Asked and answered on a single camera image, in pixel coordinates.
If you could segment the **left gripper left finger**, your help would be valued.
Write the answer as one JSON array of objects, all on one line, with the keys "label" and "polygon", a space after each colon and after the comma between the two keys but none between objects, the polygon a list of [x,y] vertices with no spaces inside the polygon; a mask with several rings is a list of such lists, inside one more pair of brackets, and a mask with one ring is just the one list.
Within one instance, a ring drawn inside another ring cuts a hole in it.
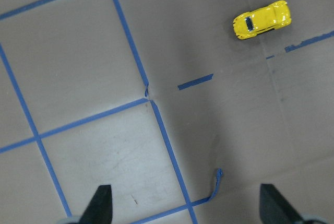
[{"label": "left gripper left finger", "polygon": [[112,188],[111,185],[100,185],[87,208],[83,212],[79,223],[112,223]]}]

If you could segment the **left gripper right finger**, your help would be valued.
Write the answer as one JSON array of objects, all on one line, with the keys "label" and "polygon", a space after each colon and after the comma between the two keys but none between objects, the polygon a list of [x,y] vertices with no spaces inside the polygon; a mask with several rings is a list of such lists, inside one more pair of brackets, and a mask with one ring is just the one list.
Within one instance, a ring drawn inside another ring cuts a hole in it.
[{"label": "left gripper right finger", "polygon": [[273,184],[260,185],[259,215],[265,224],[313,223],[305,220]]}]

